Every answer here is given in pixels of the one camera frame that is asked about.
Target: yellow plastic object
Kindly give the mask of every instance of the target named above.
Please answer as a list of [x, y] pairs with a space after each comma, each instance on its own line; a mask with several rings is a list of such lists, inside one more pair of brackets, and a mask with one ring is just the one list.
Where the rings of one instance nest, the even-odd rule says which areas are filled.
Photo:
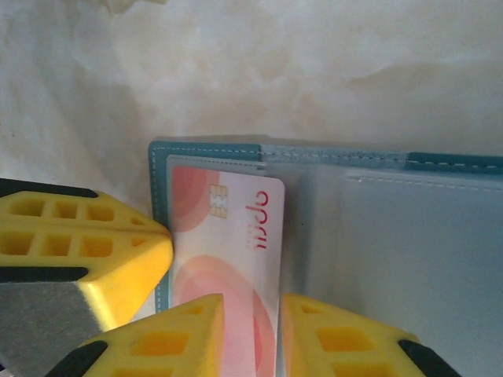
[[398, 345], [414, 335], [311, 298], [283, 296], [281, 331], [288, 377], [424, 377]]
[[131, 320], [172, 255], [166, 234], [0, 222], [0, 266], [89, 270], [76, 284], [104, 331]]
[[117, 199], [95, 193], [95, 198], [32, 191], [0, 196], [0, 221], [169, 234], [161, 224]]
[[219, 377], [223, 336], [223, 296], [206, 295], [85, 342], [108, 347], [83, 377]]

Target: pink card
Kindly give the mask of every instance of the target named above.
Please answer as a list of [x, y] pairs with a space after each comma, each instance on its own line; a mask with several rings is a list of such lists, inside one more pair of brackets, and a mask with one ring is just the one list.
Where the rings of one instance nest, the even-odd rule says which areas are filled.
[[171, 182], [171, 304], [223, 293], [221, 377], [274, 377], [285, 186], [194, 167]]

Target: white marble surface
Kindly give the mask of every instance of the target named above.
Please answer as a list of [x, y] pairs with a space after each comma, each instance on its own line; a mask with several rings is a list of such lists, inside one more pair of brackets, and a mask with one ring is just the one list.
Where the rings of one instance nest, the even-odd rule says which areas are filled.
[[157, 2], [0, 2], [1, 176], [147, 213], [156, 136], [503, 154], [501, 0]]

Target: gray foam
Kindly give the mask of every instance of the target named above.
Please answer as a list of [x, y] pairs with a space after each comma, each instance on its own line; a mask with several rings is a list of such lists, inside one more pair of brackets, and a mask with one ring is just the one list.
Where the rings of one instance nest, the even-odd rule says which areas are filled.
[[73, 282], [0, 284], [0, 363], [40, 377], [101, 329]]

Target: wallet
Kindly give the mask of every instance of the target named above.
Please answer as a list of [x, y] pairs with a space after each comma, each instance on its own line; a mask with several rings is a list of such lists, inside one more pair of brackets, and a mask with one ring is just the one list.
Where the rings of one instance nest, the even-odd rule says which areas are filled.
[[[152, 211], [168, 228], [173, 163], [283, 181], [281, 293], [404, 328], [462, 375], [500, 375], [503, 157], [157, 139]], [[156, 311], [168, 292], [165, 276]]]

